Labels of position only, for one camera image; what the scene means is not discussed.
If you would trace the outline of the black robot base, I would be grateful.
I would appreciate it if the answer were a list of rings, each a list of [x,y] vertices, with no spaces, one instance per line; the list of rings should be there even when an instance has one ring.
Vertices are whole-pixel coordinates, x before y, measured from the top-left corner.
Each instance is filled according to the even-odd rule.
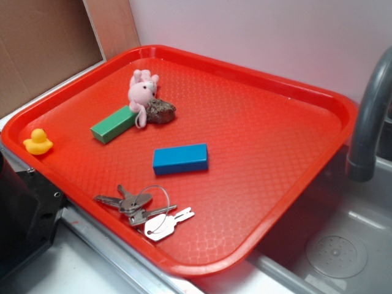
[[[51,247],[64,201],[39,171],[15,171],[1,155],[2,281]]]

